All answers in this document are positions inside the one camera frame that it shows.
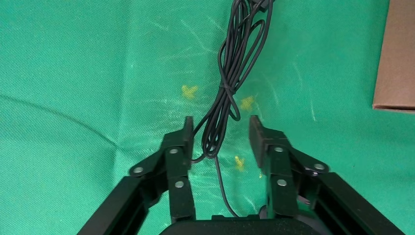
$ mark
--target screw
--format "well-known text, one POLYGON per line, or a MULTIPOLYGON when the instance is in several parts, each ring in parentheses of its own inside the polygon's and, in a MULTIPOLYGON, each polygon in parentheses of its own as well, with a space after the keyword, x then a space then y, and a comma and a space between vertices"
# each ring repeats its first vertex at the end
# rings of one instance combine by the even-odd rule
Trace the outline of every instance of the screw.
POLYGON ((322 164, 314 164, 314 168, 317 170, 324 170, 324 166, 322 164))
POLYGON ((176 188, 181 188, 181 187, 183 187, 183 186, 184 186, 184 183, 183 183, 183 181, 177 181, 177 182, 174 184, 174 186, 175 186, 176 188))
POLYGON ((285 181, 285 180, 283 180, 283 179, 281 179, 281 180, 277 180, 277 184, 278 184, 279 186, 286 186, 286 185, 287 185, 287 181, 285 181))
POLYGON ((141 173, 144 169, 142 167, 137 167, 133 170, 134 173, 141 173))

